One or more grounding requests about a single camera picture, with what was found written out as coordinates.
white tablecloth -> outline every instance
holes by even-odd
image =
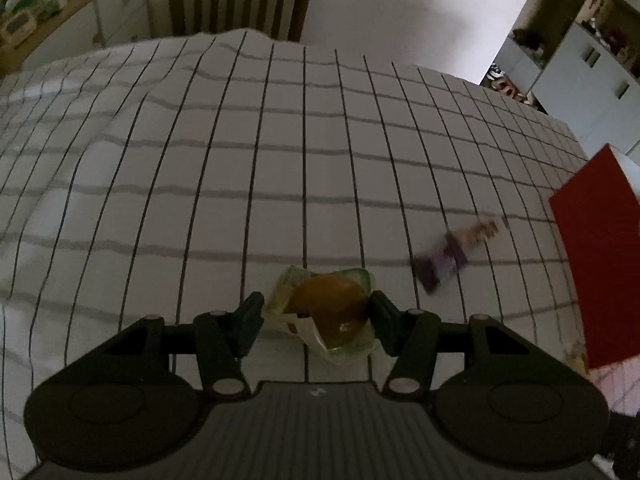
[[[585,162],[567,127],[415,66],[237,30],[146,41],[0,86],[0,478],[35,464],[32,389],[146,314],[190,322],[268,295],[290,265],[366,266],[400,308],[476,313],[562,358],[580,340],[548,198]],[[477,214],[510,232],[427,296],[408,265]],[[462,369],[444,358],[436,382]],[[265,328],[261,379],[381,381]],[[193,359],[177,372],[197,384]]]

checkered tablecloth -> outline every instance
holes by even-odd
[[[290,265],[365,266],[401,309],[490,314],[558,358],[581,338],[548,198],[584,153],[497,92],[237,30],[60,60],[0,100],[0,478],[35,464],[22,410],[45,378],[146,314],[268,295]],[[410,257],[478,214],[510,230],[427,296]],[[334,367],[265,328],[242,370],[253,386],[391,365]],[[177,372],[196,381],[194,360]]]

wooden shelf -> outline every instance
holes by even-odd
[[[36,31],[15,48],[2,46],[0,48],[0,75],[20,70],[22,62],[46,40],[60,25],[71,18],[78,10],[94,0],[69,0],[59,14],[38,25]]]

